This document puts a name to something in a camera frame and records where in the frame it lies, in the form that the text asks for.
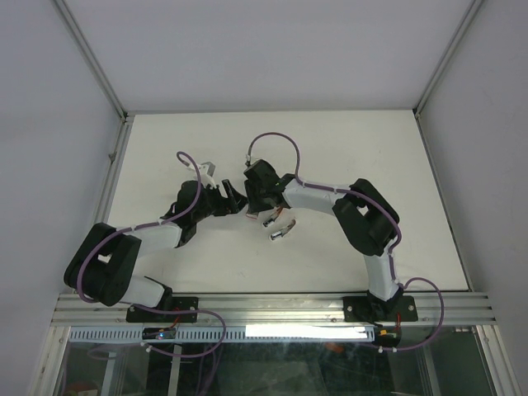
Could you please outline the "pink white stapler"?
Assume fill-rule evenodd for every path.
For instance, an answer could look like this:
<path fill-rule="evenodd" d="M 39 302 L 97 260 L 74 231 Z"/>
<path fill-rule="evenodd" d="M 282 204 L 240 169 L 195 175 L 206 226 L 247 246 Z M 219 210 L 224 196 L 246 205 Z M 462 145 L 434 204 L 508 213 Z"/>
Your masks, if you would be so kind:
<path fill-rule="evenodd" d="M 268 228 L 268 227 L 272 226 L 278 220 L 278 218 L 280 217 L 282 211 L 283 211 L 282 207 L 279 207 L 279 208 L 275 209 L 270 214 L 270 216 L 265 221 L 262 222 L 262 226 L 264 228 Z"/>

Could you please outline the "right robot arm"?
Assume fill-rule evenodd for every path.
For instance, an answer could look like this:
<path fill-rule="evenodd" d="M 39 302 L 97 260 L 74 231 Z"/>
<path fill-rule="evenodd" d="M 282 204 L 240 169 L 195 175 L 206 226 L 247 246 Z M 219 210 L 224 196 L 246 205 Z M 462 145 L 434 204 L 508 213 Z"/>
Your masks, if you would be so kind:
<path fill-rule="evenodd" d="M 392 252 L 401 241 L 394 208 L 366 179 L 347 188 L 301 181 L 295 174 L 279 177 L 270 163 L 247 164 L 244 187 L 253 215 L 272 209 L 305 209 L 333 216 L 347 241 L 365 259 L 369 309 L 378 319 L 398 310 L 402 286 L 396 281 Z"/>

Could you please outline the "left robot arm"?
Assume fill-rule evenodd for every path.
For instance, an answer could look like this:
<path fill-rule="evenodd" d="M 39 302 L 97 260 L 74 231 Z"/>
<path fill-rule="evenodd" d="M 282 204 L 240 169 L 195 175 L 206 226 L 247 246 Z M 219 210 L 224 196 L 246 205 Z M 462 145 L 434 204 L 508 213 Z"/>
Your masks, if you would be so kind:
<path fill-rule="evenodd" d="M 248 198 L 234 189 L 229 180 L 222 186 L 191 180 L 181 184 L 177 199 L 158 220 L 117 229 L 106 223 L 92 226 L 64 273 L 65 285 L 74 288 L 89 303 L 113 306 L 128 300 L 144 306 L 155 320 L 172 313 L 167 287 L 155 280 L 134 277 L 138 258 L 164 249 L 180 248 L 195 235 L 197 224 L 210 216 L 239 213 Z"/>

